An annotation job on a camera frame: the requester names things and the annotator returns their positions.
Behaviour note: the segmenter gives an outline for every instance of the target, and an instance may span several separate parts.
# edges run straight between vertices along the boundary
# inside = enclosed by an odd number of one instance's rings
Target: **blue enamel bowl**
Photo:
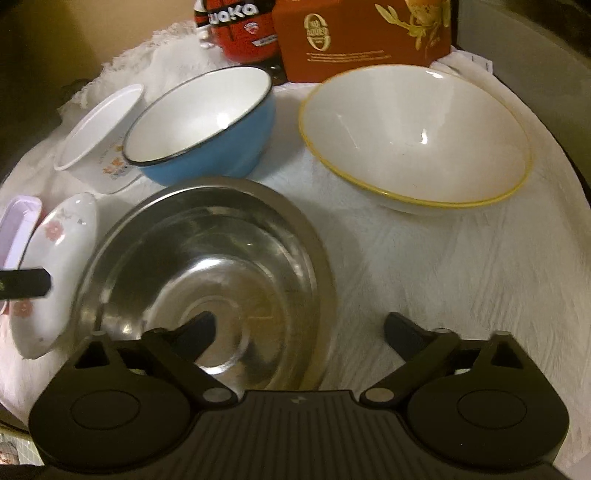
[[[258,163],[274,119],[267,72],[216,70],[152,103],[129,129],[123,154],[165,186],[201,176],[245,177]]]

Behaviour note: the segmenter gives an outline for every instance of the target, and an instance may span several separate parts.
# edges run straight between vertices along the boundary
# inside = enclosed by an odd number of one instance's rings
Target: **black rim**
[[[257,70],[261,70],[262,72],[265,72],[265,74],[267,75],[267,77],[269,78],[269,87],[267,88],[267,91],[265,92],[265,95],[263,95],[263,97],[254,105],[252,105],[252,107],[250,107],[246,112],[244,112],[239,118],[236,118],[233,122],[231,122],[226,128],[224,128],[223,130],[220,130],[219,132],[214,133],[211,137],[207,137],[205,140],[201,140],[199,142],[196,142],[195,144],[184,148],[182,150],[179,150],[178,152],[172,153],[170,155],[167,155],[165,157],[161,157],[161,158],[156,158],[155,160],[148,160],[148,161],[135,161],[130,159],[127,156],[127,152],[126,152],[126,147],[127,147],[127,139],[129,138],[129,134],[132,132],[132,130],[135,128],[136,124],[144,117],[144,115],[146,115],[150,109],[156,105],[160,100],[162,100],[164,97],[166,97],[169,93],[173,93],[176,89],[181,88],[183,85],[186,85],[189,82],[192,82],[194,80],[197,80],[198,78],[201,77],[205,77],[205,75],[211,75],[214,74],[216,72],[221,72],[222,70],[229,70],[229,69],[257,69]],[[166,92],[165,94],[163,94],[161,97],[159,97],[156,101],[154,101],[152,104],[150,104],[148,106],[148,108],[146,108],[146,110],[144,110],[140,116],[135,120],[135,122],[131,125],[130,129],[127,130],[127,133],[125,134],[125,138],[123,140],[123,157],[126,159],[127,162],[129,162],[132,165],[135,165],[137,167],[148,167],[151,165],[157,165],[159,163],[164,163],[168,160],[172,160],[173,158],[176,158],[180,155],[183,155],[184,153],[188,152],[189,150],[193,150],[194,148],[200,147],[201,145],[209,142],[210,140],[213,140],[214,138],[216,138],[219,134],[222,134],[224,132],[227,132],[229,129],[233,128],[240,120],[246,118],[248,115],[250,115],[260,104],[262,104],[271,94],[273,90],[273,84],[272,84],[272,79],[271,76],[263,69],[259,68],[259,67],[255,67],[255,66],[250,66],[250,65],[237,65],[237,66],[232,66],[232,67],[224,67],[222,69],[219,70],[212,70],[211,72],[207,72],[207,73],[202,73],[201,75],[197,75],[196,77],[193,77],[189,80],[186,80],[185,82],[177,85],[176,87],[174,87],[173,89],[169,90],[168,92]]]

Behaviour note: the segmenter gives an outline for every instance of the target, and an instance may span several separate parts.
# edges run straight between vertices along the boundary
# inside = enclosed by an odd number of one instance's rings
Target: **logo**
[[[258,23],[248,22],[246,25],[244,25],[244,30],[249,32],[250,35],[254,35],[256,32],[258,32]]]
[[[269,35],[268,37],[259,38],[258,40],[254,40],[252,42],[252,44],[255,47],[264,47],[265,45],[268,45],[269,43],[273,43],[274,41],[277,41],[277,34],[276,33],[273,33],[273,35]]]
[[[246,17],[252,17],[258,15],[259,10],[256,5],[253,4],[236,4],[233,7],[226,7],[216,12],[211,12],[209,17],[209,23],[212,25],[229,24],[235,21],[242,21]]]
[[[330,47],[329,28],[326,20],[319,14],[308,14],[304,19],[308,42],[316,50],[326,51]]]

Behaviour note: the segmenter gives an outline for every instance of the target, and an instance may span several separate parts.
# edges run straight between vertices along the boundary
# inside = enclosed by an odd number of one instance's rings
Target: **orange box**
[[[277,0],[275,31],[291,82],[382,63],[428,66],[450,51],[450,0]]]

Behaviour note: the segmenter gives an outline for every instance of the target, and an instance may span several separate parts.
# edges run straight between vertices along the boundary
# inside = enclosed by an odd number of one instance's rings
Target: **black handle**
[[[0,270],[0,300],[44,297],[51,290],[51,275],[45,268]]]

